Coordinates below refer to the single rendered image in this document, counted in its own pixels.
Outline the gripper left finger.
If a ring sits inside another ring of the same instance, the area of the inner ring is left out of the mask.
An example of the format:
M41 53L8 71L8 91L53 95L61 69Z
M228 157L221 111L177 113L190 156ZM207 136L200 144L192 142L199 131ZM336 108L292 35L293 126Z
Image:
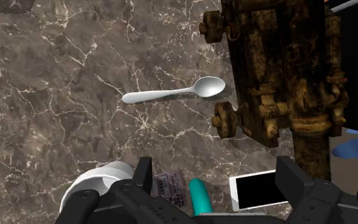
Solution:
M142 157L132 179L114 182L106 194L74 192L55 224L198 224L164 198L150 196L152 180L152 159Z

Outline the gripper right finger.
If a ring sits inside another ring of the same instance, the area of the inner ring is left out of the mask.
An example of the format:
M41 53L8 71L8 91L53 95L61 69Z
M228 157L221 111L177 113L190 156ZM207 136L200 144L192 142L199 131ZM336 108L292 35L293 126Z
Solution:
M358 191L312 179L288 156L277 157L275 184L293 209L285 224L358 224Z

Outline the purple printed card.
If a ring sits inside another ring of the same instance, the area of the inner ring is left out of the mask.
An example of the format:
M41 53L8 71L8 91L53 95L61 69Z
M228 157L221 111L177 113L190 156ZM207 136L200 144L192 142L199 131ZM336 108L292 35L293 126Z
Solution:
M185 182L180 170L153 176L152 196L163 197L178 208L187 206Z

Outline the white cup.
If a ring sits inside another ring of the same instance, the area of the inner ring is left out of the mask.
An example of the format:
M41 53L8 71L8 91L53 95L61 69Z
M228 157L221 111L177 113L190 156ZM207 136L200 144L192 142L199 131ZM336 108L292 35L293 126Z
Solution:
M79 190L96 190L99 195L108 192L111 185L122 179L132 179L134 169L130 164L121 161L110 162L102 167L90 169L81 174L66 190L60 202L61 213L68 198Z

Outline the teal cylinder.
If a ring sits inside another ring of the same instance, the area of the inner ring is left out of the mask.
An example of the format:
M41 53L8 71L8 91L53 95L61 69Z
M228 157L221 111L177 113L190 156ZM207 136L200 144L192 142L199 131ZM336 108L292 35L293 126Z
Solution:
M189 192L194 216L214 212L209 193L201 179L194 178L189 182Z

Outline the white phone with black screen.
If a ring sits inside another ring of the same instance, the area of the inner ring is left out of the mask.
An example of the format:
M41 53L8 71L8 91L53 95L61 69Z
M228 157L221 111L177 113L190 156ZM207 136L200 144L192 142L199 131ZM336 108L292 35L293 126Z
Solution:
M288 203L275 184L275 169L229 178L235 212Z

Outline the blue flat shape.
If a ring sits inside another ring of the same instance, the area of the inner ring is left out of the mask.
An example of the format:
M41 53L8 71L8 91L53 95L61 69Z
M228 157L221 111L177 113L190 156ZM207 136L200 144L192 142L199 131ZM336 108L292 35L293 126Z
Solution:
M358 130L343 129L341 136L333 138L332 145L334 157L358 159Z

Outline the white spoon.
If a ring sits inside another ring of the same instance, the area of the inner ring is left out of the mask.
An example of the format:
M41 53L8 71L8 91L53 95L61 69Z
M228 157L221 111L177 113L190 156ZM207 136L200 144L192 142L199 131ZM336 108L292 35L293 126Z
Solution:
M175 94L194 93L200 97L212 97L224 90L226 83L218 77L205 76L198 79L193 86L175 90L152 90L143 92L130 92L122 97L127 104L144 102Z

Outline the rusty brown toy cannon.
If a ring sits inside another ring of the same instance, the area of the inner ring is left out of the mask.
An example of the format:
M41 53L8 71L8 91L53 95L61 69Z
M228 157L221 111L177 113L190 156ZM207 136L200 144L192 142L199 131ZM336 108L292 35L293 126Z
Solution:
M341 69L341 20L324 0L221 0L199 31L207 43L228 42L237 108L214 107L223 139L237 130L277 147L280 129L293 135L296 163L330 179L331 137L341 135L348 104Z

